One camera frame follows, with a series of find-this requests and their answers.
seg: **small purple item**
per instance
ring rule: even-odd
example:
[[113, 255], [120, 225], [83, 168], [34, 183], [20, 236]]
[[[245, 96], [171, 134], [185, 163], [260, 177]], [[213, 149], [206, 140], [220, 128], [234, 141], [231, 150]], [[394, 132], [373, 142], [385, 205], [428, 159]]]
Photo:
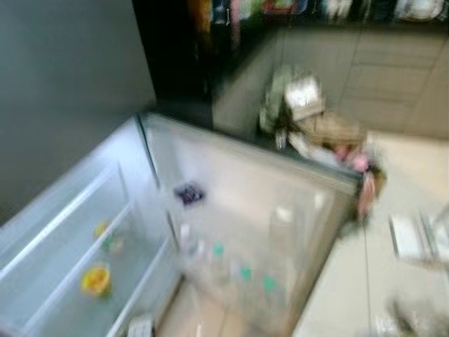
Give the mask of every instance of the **small purple item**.
[[197, 183], [193, 182], [175, 188], [175, 195], [180, 198], [184, 206], [186, 206], [202, 200], [205, 193]]

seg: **white appliance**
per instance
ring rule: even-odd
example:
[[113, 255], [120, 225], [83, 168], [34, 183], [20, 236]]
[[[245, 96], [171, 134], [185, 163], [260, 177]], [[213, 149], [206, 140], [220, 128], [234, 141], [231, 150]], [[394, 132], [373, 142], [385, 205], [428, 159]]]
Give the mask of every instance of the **white appliance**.
[[[173, 189], [192, 181], [206, 197], [182, 207]], [[147, 312], [158, 326], [183, 275], [289, 336], [356, 185], [348, 173], [155, 114], [132, 118], [0, 227], [0, 336], [123, 336]], [[288, 251], [272, 240], [280, 207], [290, 211]], [[192, 256], [178, 248], [186, 224]], [[98, 262], [111, 289], [96, 298], [81, 278]]]

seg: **door shelf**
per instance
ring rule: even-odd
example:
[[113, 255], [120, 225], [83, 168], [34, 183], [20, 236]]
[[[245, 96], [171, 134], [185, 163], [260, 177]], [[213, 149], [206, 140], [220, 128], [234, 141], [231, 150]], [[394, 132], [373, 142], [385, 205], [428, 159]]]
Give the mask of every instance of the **door shelf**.
[[16, 327], [28, 324], [67, 273], [95, 245], [96, 227], [111, 224], [126, 204], [119, 167], [111, 166], [0, 271], [0, 317]]
[[[122, 240], [119, 251], [104, 244], [110, 235]], [[30, 336], [113, 336], [126, 318], [146, 280], [161, 258], [163, 242], [150, 239], [126, 212], [116, 228], [110, 228], [77, 269], [67, 275], [50, 302], [26, 327]], [[105, 263], [111, 273], [111, 290], [92, 297], [81, 290], [83, 273], [96, 263]]]

